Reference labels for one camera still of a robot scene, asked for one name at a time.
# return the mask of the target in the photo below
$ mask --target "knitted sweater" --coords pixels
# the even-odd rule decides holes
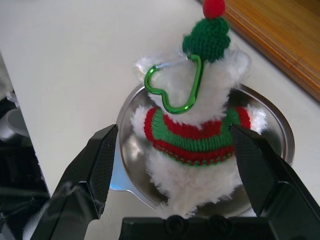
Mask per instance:
[[[174,123],[159,108],[151,108],[144,121],[144,133],[153,147],[188,166],[209,166],[234,154],[229,125],[250,128],[250,118],[243,107],[228,108],[221,121],[207,121],[201,129]]]

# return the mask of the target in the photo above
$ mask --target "red pompom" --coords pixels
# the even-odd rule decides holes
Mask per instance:
[[[203,4],[203,14],[206,19],[215,19],[224,14],[225,8],[224,0],[206,0]]]

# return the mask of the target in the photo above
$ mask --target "wooden surface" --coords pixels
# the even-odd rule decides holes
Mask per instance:
[[[225,3],[230,25],[320,101],[320,0]]]

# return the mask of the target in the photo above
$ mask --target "plush toy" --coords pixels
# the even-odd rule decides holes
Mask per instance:
[[[205,18],[183,38],[182,52],[144,57],[136,64],[157,107],[139,106],[131,123],[137,136],[152,143],[146,170],[168,197],[157,209],[162,218],[188,218],[197,206],[230,196],[242,184],[230,123],[259,134],[267,127],[262,109],[227,108],[230,90],[251,61],[230,48],[224,10],[223,0],[207,0]]]

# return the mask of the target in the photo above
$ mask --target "metal bowl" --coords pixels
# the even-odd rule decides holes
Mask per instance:
[[[229,106],[246,106],[247,104],[265,110],[268,128],[262,135],[274,151],[291,164],[295,153],[295,141],[283,114],[266,98],[244,85],[230,93]],[[147,140],[138,138],[131,125],[131,116],[140,105],[155,105],[143,86],[138,86],[128,96],[117,119],[119,134],[110,188],[132,192],[154,209],[159,203],[166,201],[166,197],[150,183],[150,176],[146,173],[145,152],[151,145]],[[247,211],[250,207],[246,191],[243,186],[240,186],[234,190],[231,198],[221,199],[217,204],[199,207],[197,215],[232,217]]]

